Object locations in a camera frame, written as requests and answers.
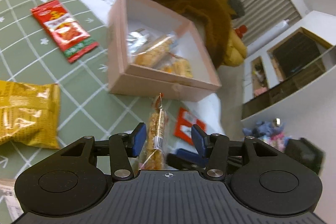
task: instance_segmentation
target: open box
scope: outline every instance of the open box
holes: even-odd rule
[[[131,62],[126,36],[145,28],[154,37],[174,31],[173,53],[190,62],[193,78]],[[193,22],[152,0],[116,0],[109,12],[108,78],[111,93],[199,101],[221,87],[216,70]]]

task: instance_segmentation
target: table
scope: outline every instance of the table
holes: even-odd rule
[[[0,80],[33,84],[59,83],[61,111],[58,142],[64,147],[84,135],[96,140],[133,130],[147,122],[151,98],[114,95],[107,91],[107,13],[114,0],[59,0],[100,46],[69,64],[52,38],[31,16],[30,9],[50,0],[0,0]],[[198,103],[164,100],[170,118],[169,151],[194,149],[172,135],[180,107],[207,124],[207,133],[220,132],[220,102],[215,94]],[[0,146],[0,178],[17,178],[55,150],[8,142]],[[108,157],[97,167],[109,174]],[[0,195],[0,223],[11,223]]]

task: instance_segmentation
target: blue plush toy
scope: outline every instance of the blue plush toy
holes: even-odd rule
[[[245,136],[253,136],[255,138],[260,138],[265,135],[271,137],[280,134],[284,129],[284,123],[280,122],[280,119],[274,119],[273,122],[256,122],[254,129],[243,128],[243,133]]]

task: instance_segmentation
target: snack bag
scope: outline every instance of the snack bag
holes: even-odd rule
[[[163,139],[167,130],[168,116],[162,106],[162,94],[153,102],[154,112],[149,119],[147,141],[142,151],[143,160],[140,169],[164,170],[165,159],[163,154]]]
[[[169,53],[169,57],[166,60],[160,62],[158,69],[168,73],[193,78],[189,61],[171,53]]]
[[[175,33],[165,34],[141,48],[135,57],[137,65],[153,68],[169,51],[177,46]]]
[[[70,63],[99,46],[58,0],[35,7],[31,13],[52,36]]]
[[[8,141],[59,149],[57,84],[0,81],[0,145]]]

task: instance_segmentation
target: floor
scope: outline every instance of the floor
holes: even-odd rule
[[[243,102],[243,77],[244,65],[239,67],[221,66],[218,76],[222,87],[217,91],[221,100],[222,117],[221,123],[225,134],[233,141],[243,138],[241,115]]]

